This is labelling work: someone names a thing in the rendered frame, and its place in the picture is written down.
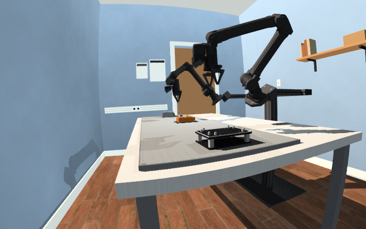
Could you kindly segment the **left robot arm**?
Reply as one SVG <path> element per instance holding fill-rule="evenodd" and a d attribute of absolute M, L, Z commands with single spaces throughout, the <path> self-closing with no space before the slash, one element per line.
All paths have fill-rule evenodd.
<path fill-rule="evenodd" d="M 282 42 L 288 35 L 293 33 L 289 19 L 285 14 L 273 14 L 264 18 L 208 32 L 206 34 L 207 43 L 193 45 L 192 65 L 194 68 L 197 68 L 199 65 L 203 64 L 205 68 L 210 64 L 215 64 L 214 55 L 217 56 L 217 44 L 237 36 L 272 27 L 277 28 L 272 39 L 253 67 L 240 77 L 240 81 L 243 84 L 242 86 L 245 86 L 244 89 L 249 90 L 246 97 L 255 103 L 259 103 L 267 97 L 265 93 L 262 93 L 258 83 L 260 75 Z"/>

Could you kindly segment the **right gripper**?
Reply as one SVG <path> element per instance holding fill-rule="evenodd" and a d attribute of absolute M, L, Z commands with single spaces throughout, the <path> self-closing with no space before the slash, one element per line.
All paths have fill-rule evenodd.
<path fill-rule="evenodd" d="M 181 94 L 182 94 L 182 91 L 180 91 L 180 86 L 177 85 L 177 91 L 174 91 L 173 92 L 173 96 L 175 97 L 175 99 L 176 99 L 177 102 L 179 102 L 180 97 L 181 97 Z M 178 100 L 177 100 L 176 96 L 179 96 L 178 97 Z"/>

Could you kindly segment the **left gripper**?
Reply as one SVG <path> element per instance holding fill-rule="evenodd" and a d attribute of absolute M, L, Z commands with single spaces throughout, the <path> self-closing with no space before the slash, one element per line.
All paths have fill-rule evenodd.
<path fill-rule="evenodd" d="M 215 55 L 214 55 L 214 62 L 215 62 L 215 64 L 210 64 L 209 66 L 207 66 L 207 67 L 205 67 L 205 68 L 203 69 L 203 71 L 207 71 L 207 72 L 210 72 L 210 71 L 211 71 L 211 73 L 203 73 L 203 74 L 202 74 L 202 76 L 204 77 L 204 79 L 205 79 L 205 81 L 207 82 L 207 85 L 208 85 L 209 87 L 211 87 L 212 82 L 213 82 L 213 79 L 214 79 L 214 81 L 215 81 L 216 85 L 219 85 L 220 80 L 221 80 L 221 78 L 222 78 L 222 75 L 223 75 L 223 73 L 224 73 L 224 69 L 221 69 L 221 68 L 222 68 L 222 65 L 217 65 L 217 64 L 218 64 L 218 61 L 217 61 L 217 56 L 215 56 Z M 216 79 L 216 75 L 215 75 L 215 73 L 220 73 L 220 76 L 219 76 L 218 81 L 217 81 L 217 79 Z M 210 77 L 211 77 L 211 81 L 210 81 L 210 83 L 208 82 L 208 80 L 207 80 L 206 76 L 210 76 Z"/>

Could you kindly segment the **orange tube rack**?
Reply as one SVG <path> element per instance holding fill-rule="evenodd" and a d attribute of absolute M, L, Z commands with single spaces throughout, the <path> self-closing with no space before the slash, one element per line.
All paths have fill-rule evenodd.
<path fill-rule="evenodd" d="M 192 117 L 192 116 L 190 116 L 188 118 L 186 118 L 186 117 L 177 117 L 176 121 L 177 122 L 192 122 L 192 121 L 195 121 L 195 117 Z"/>

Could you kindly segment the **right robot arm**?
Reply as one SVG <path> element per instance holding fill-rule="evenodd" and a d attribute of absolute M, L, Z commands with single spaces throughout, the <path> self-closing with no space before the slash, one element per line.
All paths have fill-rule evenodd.
<path fill-rule="evenodd" d="M 172 71 L 170 73 L 170 75 L 168 76 L 168 78 L 165 80 L 166 81 L 166 85 L 169 86 L 165 86 L 165 92 L 168 93 L 169 91 L 172 92 L 177 91 L 177 85 L 179 85 L 179 79 L 176 79 L 177 76 L 179 74 L 181 74 L 183 71 L 188 71 L 191 73 L 191 75 L 195 78 L 195 80 L 199 83 L 199 85 L 202 88 L 202 92 L 205 96 L 209 96 L 211 97 L 211 99 L 213 100 L 213 102 L 219 97 L 221 96 L 216 94 L 214 92 L 214 88 L 208 87 L 208 85 L 202 80 L 202 78 L 198 75 L 198 73 L 194 70 L 193 66 L 191 64 L 189 64 L 188 62 L 185 62 L 181 67 L 179 67 L 178 69 L 176 69 L 175 71 Z M 172 86 L 172 88 L 171 88 Z M 212 103 L 213 103 L 212 102 Z"/>

